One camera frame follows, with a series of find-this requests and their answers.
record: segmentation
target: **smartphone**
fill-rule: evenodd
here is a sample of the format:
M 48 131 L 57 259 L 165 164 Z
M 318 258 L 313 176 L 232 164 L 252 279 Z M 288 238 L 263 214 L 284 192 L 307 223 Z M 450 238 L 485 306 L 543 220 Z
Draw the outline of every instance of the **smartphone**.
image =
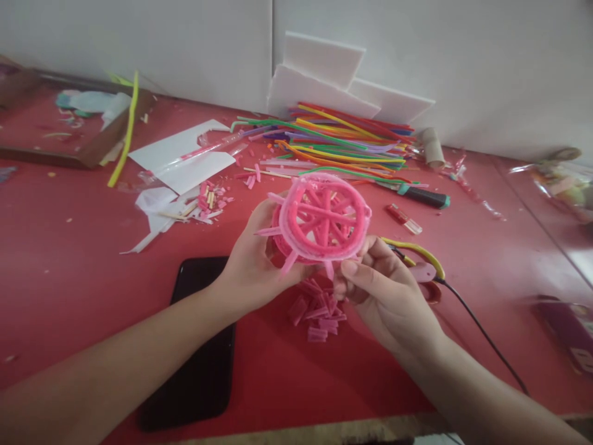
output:
M 177 275 L 171 304 L 212 284 L 227 260 L 227 256 L 185 260 Z M 165 430 L 222 414 L 230 400 L 234 350 L 232 324 L 200 347 L 140 406 L 140 429 Z

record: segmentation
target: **pink craft wheel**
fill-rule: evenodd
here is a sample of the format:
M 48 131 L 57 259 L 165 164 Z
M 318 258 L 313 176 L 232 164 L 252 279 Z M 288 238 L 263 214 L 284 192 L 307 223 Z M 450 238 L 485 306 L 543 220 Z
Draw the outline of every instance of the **pink craft wheel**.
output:
M 362 247 L 371 209 L 344 180 L 325 173 L 303 175 L 294 180 L 286 198 L 269 196 L 280 206 L 272 227 L 258 234 L 274 236 L 287 257 L 284 273 L 296 261 L 323 263 L 331 278 L 332 261 L 353 258 Z
M 276 207 L 276 209 L 274 210 L 274 214 L 272 215 L 272 227 L 278 227 L 279 218 L 280 218 L 280 206 Z M 276 243 L 276 247 L 278 247 L 278 250 L 280 250 L 280 252 L 282 252 L 282 254 L 288 258 L 288 256 L 292 252 L 292 247 L 290 247 L 288 245 L 288 243 L 286 242 L 286 240 L 284 239 L 284 237 L 282 235 L 276 235 L 273 239 L 274 239 L 274 242 Z M 307 260 L 306 258 L 303 258 L 302 256 L 298 256 L 296 258 L 296 262 L 303 263 L 303 264 L 317 264 L 318 263 L 318 261 Z

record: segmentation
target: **screwdriver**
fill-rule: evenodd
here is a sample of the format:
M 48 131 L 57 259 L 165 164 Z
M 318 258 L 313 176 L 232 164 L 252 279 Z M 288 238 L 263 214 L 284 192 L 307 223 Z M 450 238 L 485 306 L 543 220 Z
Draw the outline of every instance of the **screwdriver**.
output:
M 398 195 L 408 197 L 414 201 L 418 201 L 434 208 L 444 209 L 451 204 L 451 197 L 442 193 L 410 187 L 409 184 L 386 184 L 385 182 L 379 181 L 376 183 L 381 187 L 397 192 Z

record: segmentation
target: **white foam board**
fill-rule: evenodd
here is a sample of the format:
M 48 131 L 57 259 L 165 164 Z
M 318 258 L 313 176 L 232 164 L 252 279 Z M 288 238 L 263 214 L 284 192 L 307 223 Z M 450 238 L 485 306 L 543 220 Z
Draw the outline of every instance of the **white foam board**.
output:
M 393 124 L 409 124 L 435 103 L 434 100 L 383 87 L 358 77 L 352 81 L 348 92 L 381 107 L 375 118 Z
M 286 31 L 282 64 L 347 90 L 366 49 Z
M 288 109 L 297 106 L 299 101 L 312 102 L 367 118 L 374 117 L 381 109 L 333 85 L 278 65 L 267 97 L 268 114 L 286 119 Z

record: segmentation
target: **toothpick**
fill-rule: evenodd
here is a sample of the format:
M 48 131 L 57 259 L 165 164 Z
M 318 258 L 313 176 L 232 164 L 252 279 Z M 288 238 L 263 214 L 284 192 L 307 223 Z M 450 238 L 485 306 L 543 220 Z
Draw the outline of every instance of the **toothpick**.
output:
M 190 206 L 187 208 L 186 211 L 184 211 L 181 216 L 188 216 L 191 212 L 193 212 L 195 210 L 195 208 L 198 206 L 198 202 L 194 202 L 192 204 L 190 204 Z
M 159 212 L 159 215 L 166 216 L 167 218 L 179 219 L 180 221 L 186 221 L 187 220 L 187 217 L 186 216 L 176 215 L 176 214 L 173 214 L 173 213 Z
M 250 169 L 250 168 L 247 168 L 247 167 L 243 167 L 243 170 L 255 172 L 254 169 Z M 263 170 L 260 170 L 259 172 L 261 174 L 267 174 L 267 175 L 270 175 L 270 176 L 285 177 L 285 178 L 288 178 L 288 179 L 292 179 L 292 176 L 282 175 L 282 174 L 279 174 L 279 173 L 264 172 Z

